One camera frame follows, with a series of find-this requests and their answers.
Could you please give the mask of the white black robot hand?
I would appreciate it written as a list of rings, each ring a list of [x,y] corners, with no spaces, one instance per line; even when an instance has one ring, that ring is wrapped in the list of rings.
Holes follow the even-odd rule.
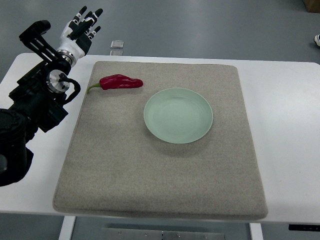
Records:
[[[87,7],[83,6],[63,29],[57,52],[68,56],[73,64],[87,55],[94,37],[101,30],[96,23],[102,13],[101,8],[87,11]]]

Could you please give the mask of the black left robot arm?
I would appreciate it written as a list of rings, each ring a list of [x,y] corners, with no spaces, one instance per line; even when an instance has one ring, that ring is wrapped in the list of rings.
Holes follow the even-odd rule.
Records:
[[[81,90],[68,78],[72,64],[42,37],[51,27],[47,20],[34,22],[19,35],[20,41],[42,61],[21,77],[9,93],[13,105],[0,110],[0,185],[22,180],[29,171],[33,152],[26,144],[41,129],[47,132],[67,116],[64,105]]]

